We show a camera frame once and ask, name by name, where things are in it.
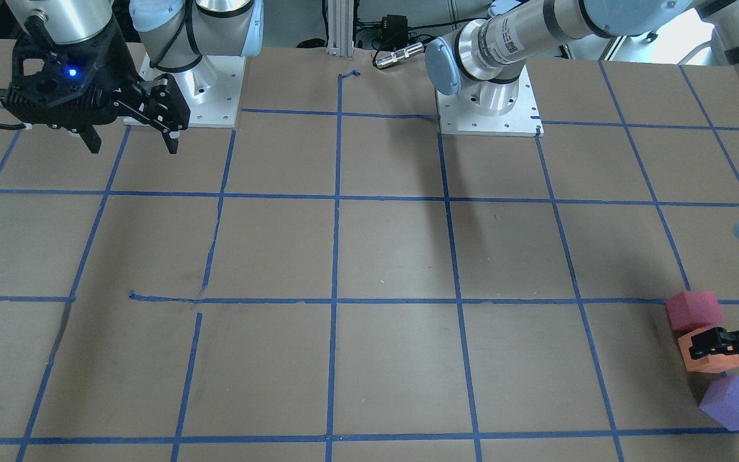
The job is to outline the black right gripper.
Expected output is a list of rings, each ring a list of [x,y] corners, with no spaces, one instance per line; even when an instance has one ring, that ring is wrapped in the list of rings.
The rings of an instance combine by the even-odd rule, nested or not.
[[[175,155],[191,110],[175,76],[142,81],[112,13],[29,13],[12,53],[4,108],[21,122],[74,130],[91,154],[94,126],[131,117],[161,132]]]

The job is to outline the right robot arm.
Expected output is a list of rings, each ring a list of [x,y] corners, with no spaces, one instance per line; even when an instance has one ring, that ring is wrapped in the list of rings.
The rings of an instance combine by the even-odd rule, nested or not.
[[[214,56],[260,53],[261,1],[131,1],[150,72],[136,70],[111,1],[9,1],[23,36],[12,53],[2,106],[26,124],[78,135],[97,154],[95,128],[129,117],[161,133],[170,154],[207,107],[229,103]]]

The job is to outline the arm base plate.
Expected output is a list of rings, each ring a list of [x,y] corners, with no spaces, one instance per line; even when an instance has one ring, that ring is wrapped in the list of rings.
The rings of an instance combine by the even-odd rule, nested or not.
[[[173,73],[190,108],[188,128],[234,128],[248,58],[171,51],[162,64],[176,69],[193,61],[191,69]]]
[[[511,83],[472,83],[467,79],[463,83],[463,89],[454,96],[435,93],[443,134],[510,137],[545,134],[527,67]]]

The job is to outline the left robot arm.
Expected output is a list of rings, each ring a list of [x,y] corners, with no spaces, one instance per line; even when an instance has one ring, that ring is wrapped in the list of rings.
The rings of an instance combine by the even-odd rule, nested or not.
[[[514,87],[524,61],[540,51],[589,36],[645,34],[688,9],[713,25],[722,56],[739,78],[739,1],[526,1],[433,39],[425,51],[426,70],[446,97],[487,85]],[[733,233],[739,239],[739,222]],[[690,341],[692,359],[739,355],[739,330],[706,328]]]

